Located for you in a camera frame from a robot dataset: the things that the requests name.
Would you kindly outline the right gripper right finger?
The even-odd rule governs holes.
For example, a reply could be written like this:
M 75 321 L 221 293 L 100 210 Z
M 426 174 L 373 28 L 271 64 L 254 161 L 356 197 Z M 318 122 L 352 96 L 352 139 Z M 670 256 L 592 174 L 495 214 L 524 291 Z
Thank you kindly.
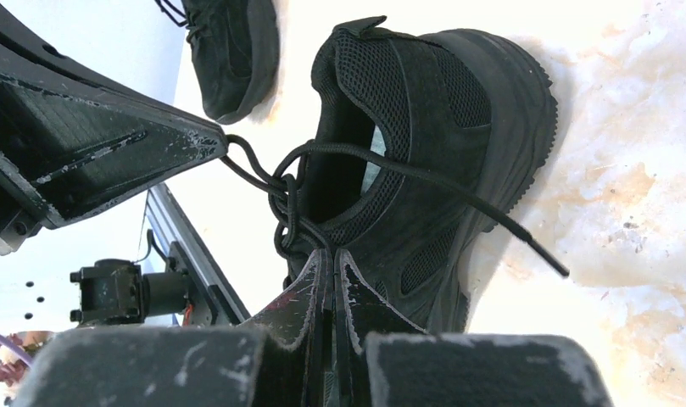
M 589 354 L 554 335 L 429 334 L 337 251 L 337 392 L 342 406 L 609 406 Z

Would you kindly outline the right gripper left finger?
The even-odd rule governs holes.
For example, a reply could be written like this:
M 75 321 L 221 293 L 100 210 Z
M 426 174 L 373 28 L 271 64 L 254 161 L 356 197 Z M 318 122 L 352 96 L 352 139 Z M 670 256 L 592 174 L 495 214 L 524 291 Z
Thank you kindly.
M 331 253 L 238 326 L 108 326 L 58 335 L 18 406 L 321 406 L 323 302 Z

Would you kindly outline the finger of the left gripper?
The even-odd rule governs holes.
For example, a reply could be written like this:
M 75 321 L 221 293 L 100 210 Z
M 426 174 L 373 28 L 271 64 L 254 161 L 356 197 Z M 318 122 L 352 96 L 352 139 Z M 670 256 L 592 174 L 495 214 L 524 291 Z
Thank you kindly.
M 60 228 L 223 157 L 214 122 L 57 52 L 0 3 L 0 186 Z

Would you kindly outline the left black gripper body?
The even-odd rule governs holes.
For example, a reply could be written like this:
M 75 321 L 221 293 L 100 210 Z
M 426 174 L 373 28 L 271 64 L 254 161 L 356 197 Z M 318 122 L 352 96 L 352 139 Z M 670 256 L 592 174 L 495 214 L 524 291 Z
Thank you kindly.
M 41 157 L 8 156 L 0 147 L 0 256 L 16 252 L 42 227 L 54 227 L 57 210 L 42 192 Z

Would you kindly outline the black shoe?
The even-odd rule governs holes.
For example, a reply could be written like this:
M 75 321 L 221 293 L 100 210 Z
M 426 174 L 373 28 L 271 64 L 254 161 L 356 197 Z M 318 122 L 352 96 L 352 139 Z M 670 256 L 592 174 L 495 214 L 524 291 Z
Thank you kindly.
M 316 248 L 351 253 L 365 281 L 430 332 L 465 329 L 460 256 L 497 225 L 558 273 L 568 270 L 510 210 L 533 184 L 557 131 L 543 66 L 512 40 L 475 29 L 412 36 L 370 17 L 333 28 L 313 63 L 315 139 L 247 180 L 278 220 L 285 284 Z
M 160 11 L 187 29 L 202 97 L 212 120 L 231 125 L 261 104 L 275 84 L 280 60 L 276 7 L 271 0 L 191 0 Z

